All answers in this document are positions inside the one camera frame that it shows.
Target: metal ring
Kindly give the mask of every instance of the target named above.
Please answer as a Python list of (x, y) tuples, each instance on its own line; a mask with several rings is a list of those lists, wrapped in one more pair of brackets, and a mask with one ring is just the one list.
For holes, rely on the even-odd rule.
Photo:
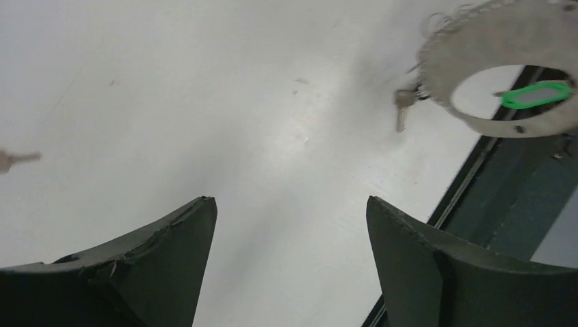
[[(493, 0), (483, 5), (491, 7)], [(475, 73), (505, 65), (535, 65), (578, 77), (578, 16), (546, 1), (522, 0), (480, 14), (437, 44), (427, 42), (419, 58), (420, 80), (432, 99), (473, 130), (499, 138), (561, 134), (578, 126), (578, 97), (519, 121), (489, 121), (465, 114), (452, 104), (455, 89)]]

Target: green key tag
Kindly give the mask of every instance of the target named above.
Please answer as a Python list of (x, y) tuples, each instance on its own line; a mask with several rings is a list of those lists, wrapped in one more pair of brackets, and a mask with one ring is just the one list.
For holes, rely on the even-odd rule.
[(572, 88), (565, 81), (543, 81), (501, 94), (502, 106), (521, 110), (567, 99)]

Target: white floor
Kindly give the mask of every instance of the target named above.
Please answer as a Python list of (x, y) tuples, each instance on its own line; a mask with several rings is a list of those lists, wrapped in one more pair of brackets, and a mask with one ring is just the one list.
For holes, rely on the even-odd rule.
[[(455, 6), (0, 1), (0, 146), (44, 155), (0, 176), (0, 266), (215, 196), (195, 327), (360, 326), (380, 293), (368, 196), (426, 221), (478, 138), (430, 102), (394, 130), (420, 21)], [(456, 101), (490, 116), (517, 71)]]

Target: dark green object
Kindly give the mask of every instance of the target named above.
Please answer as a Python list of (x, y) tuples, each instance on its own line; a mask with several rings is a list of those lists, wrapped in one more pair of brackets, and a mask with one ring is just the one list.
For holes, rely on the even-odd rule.
[(502, 95), (502, 105), (511, 109), (528, 109), (567, 99), (572, 88), (563, 81), (543, 81)]
[(0, 326), (190, 327), (217, 207), (197, 198), (53, 264), (0, 269)]
[(578, 270), (483, 249), (380, 198), (367, 227), (391, 327), (578, 326)]

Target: key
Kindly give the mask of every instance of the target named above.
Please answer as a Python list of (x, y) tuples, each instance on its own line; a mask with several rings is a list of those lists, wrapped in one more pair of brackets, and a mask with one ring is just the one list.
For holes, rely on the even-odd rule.
[(6, 174), (12, 166), (30, 161), (38, 161), (41, 157), (40, 153), (17, 155), (0, 150), (0, 174)]
[(406, 128), (406, 118), (410, 106), (416, 101), (414, 90), (397, 90), (395, 92), (395, 106), (397, 107), (397, 133), (401, 133)]

